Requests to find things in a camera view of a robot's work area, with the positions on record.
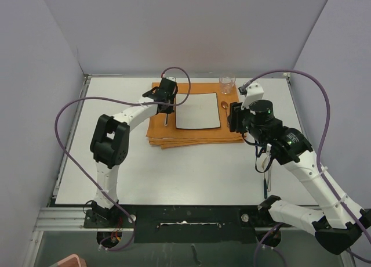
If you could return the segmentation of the copper bowl spoon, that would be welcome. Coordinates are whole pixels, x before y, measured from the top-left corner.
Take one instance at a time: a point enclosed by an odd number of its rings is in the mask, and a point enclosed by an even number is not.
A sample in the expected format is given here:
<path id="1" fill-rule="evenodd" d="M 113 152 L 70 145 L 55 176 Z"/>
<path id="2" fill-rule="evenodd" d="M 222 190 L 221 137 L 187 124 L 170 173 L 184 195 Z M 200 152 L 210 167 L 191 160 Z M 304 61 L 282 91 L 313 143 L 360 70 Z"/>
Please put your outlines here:
<path id="1" fill-rule="evenodd" d="M 229 104 L 226 102 L 226 101 L 222 101 L 221 103 L 221 107 L 224 109 L 224 111 L 225 111 L 225 116 L 226 116 L 226 118 L 228 118 L 228 116 L 229 116 Z"/>

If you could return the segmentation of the silver butter knife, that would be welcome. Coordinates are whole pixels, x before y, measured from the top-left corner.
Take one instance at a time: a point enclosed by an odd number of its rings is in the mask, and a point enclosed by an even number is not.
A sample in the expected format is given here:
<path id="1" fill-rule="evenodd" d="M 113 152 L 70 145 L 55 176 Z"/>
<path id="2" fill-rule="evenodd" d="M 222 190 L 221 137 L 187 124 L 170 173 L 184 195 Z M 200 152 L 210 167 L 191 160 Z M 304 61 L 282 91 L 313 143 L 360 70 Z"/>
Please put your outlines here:
<path id="1" fill-rule="evenodd" d="M 164 125 L 165 126 L 168 126 L 168 119 L 169 119 L 169 114 L 166 114 L 166 116 L 165 116 L 165 122 L 164 122 Z"/>

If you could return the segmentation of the clear drinking glass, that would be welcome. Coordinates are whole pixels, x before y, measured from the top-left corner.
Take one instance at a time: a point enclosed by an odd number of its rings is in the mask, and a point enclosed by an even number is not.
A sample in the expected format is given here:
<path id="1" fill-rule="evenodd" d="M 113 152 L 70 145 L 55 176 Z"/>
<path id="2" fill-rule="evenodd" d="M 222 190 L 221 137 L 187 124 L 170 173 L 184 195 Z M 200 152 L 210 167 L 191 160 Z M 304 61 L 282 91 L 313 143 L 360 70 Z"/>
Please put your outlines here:
<path id="1" fill-rule="evenodd" d="M 220 92 L 222 94 L 231 93 L 235 86 L 236 78 L 232 74 L 226 74 L 219 77 Z"/>

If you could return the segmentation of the white square plate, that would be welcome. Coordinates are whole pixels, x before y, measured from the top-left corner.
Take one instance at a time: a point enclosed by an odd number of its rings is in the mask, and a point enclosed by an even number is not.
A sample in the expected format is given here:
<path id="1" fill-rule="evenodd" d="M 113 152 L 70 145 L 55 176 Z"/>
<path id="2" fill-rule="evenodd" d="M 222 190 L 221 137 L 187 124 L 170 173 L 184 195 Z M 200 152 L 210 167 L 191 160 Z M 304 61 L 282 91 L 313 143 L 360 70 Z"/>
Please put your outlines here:
<path id="1" fill-rule="evenodd" d="M 220 128 L 217 94 L 190 94 L 187 100 L 175 107 L 177 129 L 215 129 Z"/>

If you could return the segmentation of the orange cloth placemat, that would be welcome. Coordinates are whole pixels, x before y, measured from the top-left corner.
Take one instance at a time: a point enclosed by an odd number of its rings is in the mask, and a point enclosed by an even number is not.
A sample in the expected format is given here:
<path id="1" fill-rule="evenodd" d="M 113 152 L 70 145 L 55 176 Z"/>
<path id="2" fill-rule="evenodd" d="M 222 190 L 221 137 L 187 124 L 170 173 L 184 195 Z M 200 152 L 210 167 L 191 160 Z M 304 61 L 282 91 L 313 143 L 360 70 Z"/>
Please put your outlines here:
<path id="1" fill-rule="evenodd" d="M 159 113 L 150 118 L 146 137 L 151 145 L 160 146 L 163 149 L 188 145 L 207 143 L 237 143 L 242 142 L 242 136 L 238 133 L 231 133 L 227 124 L 225 111 L 221 102 L 228 104 L 239 102 L 238 90 L 234 86 L 231 93 L 225 95 L 220 92 L 218 83 L 178 83 L 176 103 L 180 103 L 190 94 L 213 93 L 217 94 L 217 101 L 220 116 L 220 128 L 215 129 L 177 129 L 175 112 L 169 115 L 168 126 L 164 125 L 165 115 Z"/>

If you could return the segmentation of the green handled gold fork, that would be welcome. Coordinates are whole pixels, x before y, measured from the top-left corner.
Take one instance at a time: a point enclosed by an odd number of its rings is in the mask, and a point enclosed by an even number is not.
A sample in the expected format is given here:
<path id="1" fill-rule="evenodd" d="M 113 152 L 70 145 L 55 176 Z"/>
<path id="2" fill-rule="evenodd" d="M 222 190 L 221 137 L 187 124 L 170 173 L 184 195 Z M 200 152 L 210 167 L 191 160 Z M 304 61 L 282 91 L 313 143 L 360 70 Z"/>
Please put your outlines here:
<path id="1" fill-rule="evenodd" d="M 264 194 L 264 199 L 266 199 L 268 197 L 268 187 L 267 187 L 267 180 L 266 180 L 266 170 L 265 170 L 265 164 L 267 162 L 267 157 L 262 161 L 261 163 L 261 167 L 262 167 L 262 170 L 263 170 L 263 194 Z"/>

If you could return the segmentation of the green handled silver knife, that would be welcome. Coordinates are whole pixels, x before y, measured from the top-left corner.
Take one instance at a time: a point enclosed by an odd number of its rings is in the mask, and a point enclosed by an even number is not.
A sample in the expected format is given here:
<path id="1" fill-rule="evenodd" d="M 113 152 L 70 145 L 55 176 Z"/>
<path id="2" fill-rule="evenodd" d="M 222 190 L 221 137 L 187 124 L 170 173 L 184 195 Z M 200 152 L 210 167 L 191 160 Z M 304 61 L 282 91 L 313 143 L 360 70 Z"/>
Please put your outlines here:
<path id="1" fill-rule="evenodd" d="M 272 167 L 267 172 L 267 191 L 271 191 L 271 175 L 272 175 Z"/>

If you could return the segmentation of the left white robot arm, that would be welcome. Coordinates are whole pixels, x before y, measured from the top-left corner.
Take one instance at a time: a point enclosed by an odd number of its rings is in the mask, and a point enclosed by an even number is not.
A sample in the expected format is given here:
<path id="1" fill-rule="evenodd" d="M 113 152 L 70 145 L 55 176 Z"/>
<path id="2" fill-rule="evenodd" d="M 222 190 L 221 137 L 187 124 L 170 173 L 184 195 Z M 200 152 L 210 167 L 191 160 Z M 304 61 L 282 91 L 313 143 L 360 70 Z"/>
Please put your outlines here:
<path id="1" fill-rule="evenodd" d="M 128 155 L 129 135 L 144 120 L 158 113 L 174 112 L 173 104 L 178 91 L 176 79 L 162 78 L 159 85 L 147 91 L 137 106 L 108 116 L 101 115 L 93 133 L 90 151 L 97 167 L 97 183 L 100 189 L 92 202 L 97 220 L 105 227 L 117 222 L 117 181 L 119 165 Z"/>

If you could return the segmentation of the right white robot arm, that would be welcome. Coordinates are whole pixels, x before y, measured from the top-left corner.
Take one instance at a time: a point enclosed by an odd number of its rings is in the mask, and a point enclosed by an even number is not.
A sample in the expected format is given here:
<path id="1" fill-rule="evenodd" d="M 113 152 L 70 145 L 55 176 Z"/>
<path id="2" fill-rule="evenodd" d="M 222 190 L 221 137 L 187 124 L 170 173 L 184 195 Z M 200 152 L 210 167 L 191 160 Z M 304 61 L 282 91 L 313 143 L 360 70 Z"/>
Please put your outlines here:
<path id="1" fill-rule="evenodd" d="M 249 133 L 253 145 L 291 172 L 319 205 L 318 210 L 312 210 L 270 196 L 258 206 L 262 224 L 280 222 L 302 229 L 335 255 L 349 249 L 362 230 L 370 227 L 370 211 L 354 202 L 326 167 L 317 167 L 317 154 L 310 142 L 298 129 L 275 118 L 271 101 L 257 100 L 247 109 L 241 103 L 231 103 L 228 123 L 231 132 Z"/>

